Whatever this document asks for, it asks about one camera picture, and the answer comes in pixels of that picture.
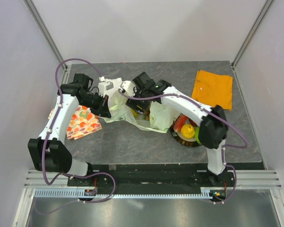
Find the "brown fake longan bunch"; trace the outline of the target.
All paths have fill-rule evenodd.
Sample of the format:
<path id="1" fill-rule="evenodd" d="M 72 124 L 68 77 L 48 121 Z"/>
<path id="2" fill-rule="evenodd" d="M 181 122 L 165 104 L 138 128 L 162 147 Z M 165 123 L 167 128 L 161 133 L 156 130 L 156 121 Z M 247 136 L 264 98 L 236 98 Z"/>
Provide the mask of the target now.
<path id="1" fill-rule="evenodd" d="M 146 111 L 144 111 L 144 113 L 142 115 L 142 119 L 145 120 L 145 121 L 150 120 L 150 109 L 147 109 Z"/>

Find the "green fake fruit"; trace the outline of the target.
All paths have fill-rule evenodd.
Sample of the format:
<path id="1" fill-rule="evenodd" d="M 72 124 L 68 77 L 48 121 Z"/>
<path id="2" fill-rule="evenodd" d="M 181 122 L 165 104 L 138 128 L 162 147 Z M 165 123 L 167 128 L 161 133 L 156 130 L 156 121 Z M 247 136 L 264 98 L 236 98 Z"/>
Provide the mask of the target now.
<path id="1" fill-rule="evenodd" d="M 201 145 L 202 143 L 201 143 L 201 141 L 200 141 L 200 139 L 199 139 L 199 132 L 200 132 L 200 127 L 198 126 L 198 127 L 195 128 L 195 139 L 196 139 L 196 142 L 197 142 L 199 145 Z"/>

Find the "light green plastic bag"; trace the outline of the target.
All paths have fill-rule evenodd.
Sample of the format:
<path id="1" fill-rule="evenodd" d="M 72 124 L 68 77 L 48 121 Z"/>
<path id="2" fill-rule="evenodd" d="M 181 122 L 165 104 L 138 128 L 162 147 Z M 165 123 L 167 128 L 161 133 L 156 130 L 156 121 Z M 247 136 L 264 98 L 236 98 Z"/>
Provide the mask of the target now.
<path id="1" fill-rule="evenodd" d="M 159 104 L 158 102 L 151 102 L 150 120 L 145 121 L 142 119 L 141 114 L 134 117 L 131 108 L 125 104 L 127 99 L 122 95 L 120 95 L 120 98 L 122 98 L 122 105 L 116 111 L 110 111 L 111 118 L 104 118 L 106 123 L 126 121 L 142 131 L 166 133 L 174 120 L 180 116 L 180 112 L 170 106 Z"/>

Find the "dark red fake apple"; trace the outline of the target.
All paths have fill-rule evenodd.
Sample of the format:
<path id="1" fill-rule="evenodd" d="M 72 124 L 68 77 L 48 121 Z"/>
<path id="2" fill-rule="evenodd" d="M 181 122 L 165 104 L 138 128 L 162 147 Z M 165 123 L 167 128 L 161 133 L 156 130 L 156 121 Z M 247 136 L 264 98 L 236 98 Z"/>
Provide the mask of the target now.
<path id="1" fill-rule="evenodd" d="M 198 125 L 193 121 L 193 120 L 191 120 L 190 118 L 188 119 L 189 120 L 189 122 L 190 122 L 190 124 L 192 125 L 192 126 L 194 126 L 194 127 L 197 127 Z"/>

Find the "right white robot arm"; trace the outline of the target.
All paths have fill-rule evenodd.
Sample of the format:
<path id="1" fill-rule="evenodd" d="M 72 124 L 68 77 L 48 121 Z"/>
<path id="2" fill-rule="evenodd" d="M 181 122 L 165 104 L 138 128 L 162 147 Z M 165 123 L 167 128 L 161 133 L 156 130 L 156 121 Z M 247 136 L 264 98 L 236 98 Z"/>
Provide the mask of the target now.
<path id="1" fill-rule="evenodd" d="M 225 145 L 228 126 L 222 107 L 211 107 L 184 95 L 165 80 L 155 82 L 145 72 L 133 79 L 133 96 L 126 105 L 143 113 L 151 101 L 167 105 L 191 119 L 198 127 L 198 140 L 206 147 L 208 157 L 208 183 L 218 186 L 224 181 L 225 161 L 222 147 Z"/>

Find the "yellow fake fruit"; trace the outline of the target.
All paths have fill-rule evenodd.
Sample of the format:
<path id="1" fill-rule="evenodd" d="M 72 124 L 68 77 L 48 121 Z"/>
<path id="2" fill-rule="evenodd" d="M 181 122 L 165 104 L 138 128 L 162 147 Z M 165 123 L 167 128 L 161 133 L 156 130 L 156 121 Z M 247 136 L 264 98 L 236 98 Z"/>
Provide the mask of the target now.
<path id="1" fill-rule="evenodd" d="M 184 124 L 181 127 L 180 132 L 186 139 L 192 139 L 195 136 L 195 129 L 191 124 Z"/>

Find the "orange fake citrus fruit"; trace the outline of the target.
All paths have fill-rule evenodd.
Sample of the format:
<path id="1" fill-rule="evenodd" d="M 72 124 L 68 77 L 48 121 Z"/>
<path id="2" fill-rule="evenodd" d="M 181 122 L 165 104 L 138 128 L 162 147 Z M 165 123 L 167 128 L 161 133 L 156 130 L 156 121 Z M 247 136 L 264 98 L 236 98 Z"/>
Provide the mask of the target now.
<path id="1" fill-rule="evenodd" d="M 135 110 L 131 109 L 131 111 L 134 117 L 137 117 L 139 115 Z"/>

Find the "orange red fake fruit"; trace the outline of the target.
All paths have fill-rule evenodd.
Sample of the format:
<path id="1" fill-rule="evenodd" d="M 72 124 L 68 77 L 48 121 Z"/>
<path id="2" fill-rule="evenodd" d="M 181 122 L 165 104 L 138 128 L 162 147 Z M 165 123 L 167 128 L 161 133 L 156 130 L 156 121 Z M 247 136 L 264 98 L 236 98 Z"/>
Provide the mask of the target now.
<path id="1" fill-rule="evenodd" d="M 180 131 L 181 128 L 182 128 L 182 126 L 186 124 L 186 121 L 187 121 L 187 116 L 185 116 L 185 115 L 183 115 L 183 114 L 180 115 L 180 116 L 176 119 L 176 121 L 175 121 L 175 123 L 174 123 L 173 130 L 174 130 L 175 132 Z"/>

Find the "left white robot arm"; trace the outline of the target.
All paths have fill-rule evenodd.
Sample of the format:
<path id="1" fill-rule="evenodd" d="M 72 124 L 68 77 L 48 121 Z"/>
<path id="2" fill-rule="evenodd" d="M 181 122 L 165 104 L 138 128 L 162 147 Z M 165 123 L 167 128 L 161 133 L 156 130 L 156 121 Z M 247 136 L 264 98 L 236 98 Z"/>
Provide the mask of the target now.
<path id="1" fill-rule="evenodd" d="M 58 89 L 56 105 L 47 125 L 36 139 L 30 139 L 28 150 L 37 171 L 77 175 L 84 186 L 94 182 L 91 164 L 74 159 L 64 145 L 67 128 L 79 105 L 98 117 L 111 118 L 108 96 L 90 93 L 93 80 L 85 74 L 75 74 L 73 82 Z"/>

